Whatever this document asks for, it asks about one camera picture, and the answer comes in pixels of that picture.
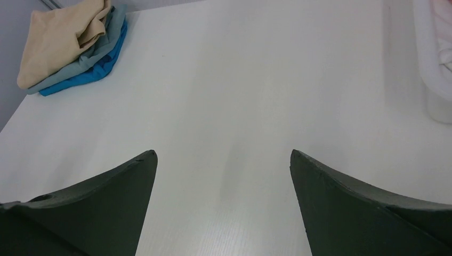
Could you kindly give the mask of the white crumpled t shirt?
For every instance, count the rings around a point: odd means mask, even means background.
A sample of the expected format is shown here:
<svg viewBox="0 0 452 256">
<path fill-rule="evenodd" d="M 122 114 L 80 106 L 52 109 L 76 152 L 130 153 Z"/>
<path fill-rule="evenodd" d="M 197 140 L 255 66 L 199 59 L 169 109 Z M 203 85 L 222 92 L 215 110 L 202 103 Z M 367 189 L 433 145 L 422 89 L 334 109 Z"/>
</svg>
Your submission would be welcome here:
<svg viewBox="0 0 452 256">
<path fill-rule="evenodd" d="M 438 42 L 439 62 L 451 71 L 451 1 L 432 0 L 430 5 Z"/>
</svg>

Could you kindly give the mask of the blue folded t shirt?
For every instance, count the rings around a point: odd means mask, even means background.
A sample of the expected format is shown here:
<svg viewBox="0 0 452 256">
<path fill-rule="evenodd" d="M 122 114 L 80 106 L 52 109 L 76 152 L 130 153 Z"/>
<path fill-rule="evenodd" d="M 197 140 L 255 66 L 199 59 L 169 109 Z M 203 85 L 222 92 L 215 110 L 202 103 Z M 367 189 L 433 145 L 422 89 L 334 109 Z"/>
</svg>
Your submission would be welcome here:
<svg viewBox="0 0 452 256">
<path fill-rule="evenodd" d="M 68 89 L 70 87 L 96 82 L 106 77 L 112 71 L 119 57 L 124 39 L 127 34 L 127 29 L 128 29 L 127 21 L 124 20 L 120 31 L 120 37 L 116 45 L 110 52 L 104 55 L 99 61 L 97 61 L 92 67 L 90 67 L 85 72 L 40 90 L 39 91 L 40 95 L 48 96 L 60 92 L 62 90 Z"/>
</svg>

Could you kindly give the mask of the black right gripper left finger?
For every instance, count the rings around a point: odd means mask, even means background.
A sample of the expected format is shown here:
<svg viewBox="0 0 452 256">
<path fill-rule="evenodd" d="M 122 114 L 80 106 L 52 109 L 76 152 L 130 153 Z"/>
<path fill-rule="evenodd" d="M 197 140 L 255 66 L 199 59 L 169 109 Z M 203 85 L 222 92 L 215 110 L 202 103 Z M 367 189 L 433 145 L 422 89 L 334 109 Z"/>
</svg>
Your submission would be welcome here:
<svg viewBox="0 0 452 256">
<path fill-rule="evenodd" d="M 1 204 L 1 255 L 135 255 L 157 163 L 147 150 L 70 187 Z"/>
</svg>

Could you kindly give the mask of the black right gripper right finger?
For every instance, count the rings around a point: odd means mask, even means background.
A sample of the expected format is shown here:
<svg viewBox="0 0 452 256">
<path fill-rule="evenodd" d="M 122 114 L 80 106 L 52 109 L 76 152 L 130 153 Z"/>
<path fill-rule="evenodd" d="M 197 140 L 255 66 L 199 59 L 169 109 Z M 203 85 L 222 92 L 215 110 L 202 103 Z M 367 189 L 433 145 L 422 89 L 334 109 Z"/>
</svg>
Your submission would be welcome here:
<svg viewBox="0 0 452 256">
<path fill-rule="evenodd" d="M 451 255 L 451 205 L 375 187 L 299 150 L 290 174 L 313 255 Z"/>
</svg>

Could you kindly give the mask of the grey-teal folded t shirt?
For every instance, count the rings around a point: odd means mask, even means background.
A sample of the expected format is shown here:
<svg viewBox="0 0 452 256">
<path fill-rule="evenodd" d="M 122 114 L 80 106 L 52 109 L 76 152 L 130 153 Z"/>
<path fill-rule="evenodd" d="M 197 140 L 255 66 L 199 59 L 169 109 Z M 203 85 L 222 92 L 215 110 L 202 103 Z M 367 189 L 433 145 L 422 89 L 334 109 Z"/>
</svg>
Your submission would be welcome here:
<svg viewBox="0 0 452 256">
<path fill-rule="evenodd" d="M 106 34 L 101 36 L 93 46 L 83 52 L 78 59 L 62 67 L 58 72 L 39 82 L 37 85 L 26 89 L 27 94 L 39 93 L 42 89 L 85 72 L 110 52 L 120 37 L 121 27 L 124 20 L 126 20 L 126 11 L 127 5 L 125 4 L 113 6 L 107 15 Z"/>
</svg>

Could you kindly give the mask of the beige folded t shirt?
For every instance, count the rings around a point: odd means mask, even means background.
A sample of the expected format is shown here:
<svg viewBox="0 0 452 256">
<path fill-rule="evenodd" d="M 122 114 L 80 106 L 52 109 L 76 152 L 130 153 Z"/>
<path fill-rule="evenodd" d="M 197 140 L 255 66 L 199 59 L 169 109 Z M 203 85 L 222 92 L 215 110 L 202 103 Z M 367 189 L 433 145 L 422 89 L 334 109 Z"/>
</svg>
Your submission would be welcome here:
<svg viewBox="0 0 452 256">
<path fill-rule="evenodd" d="M 25 90 L 72 63 L 106 33 L 111 2 L 81 1 L 48 12 L 33 11 L 17 85 Z"/>
</svg>

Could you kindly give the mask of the white plastic laundry basket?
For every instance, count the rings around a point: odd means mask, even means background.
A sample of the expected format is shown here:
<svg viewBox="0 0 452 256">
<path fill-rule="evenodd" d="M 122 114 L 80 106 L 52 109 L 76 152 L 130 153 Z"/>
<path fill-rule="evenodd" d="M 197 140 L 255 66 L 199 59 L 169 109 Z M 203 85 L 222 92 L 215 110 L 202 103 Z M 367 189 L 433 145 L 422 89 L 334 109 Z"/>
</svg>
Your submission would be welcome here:
<svg viewBox="0 0 452 256">
<path fill-rule="evenodd" d="M 451 79 L 440 67 L 438 41 L 430 1 L 413 1 L 418 66 L 426 86 L 426 108 L 432 119 L 451 123 Z"/>
</svg>

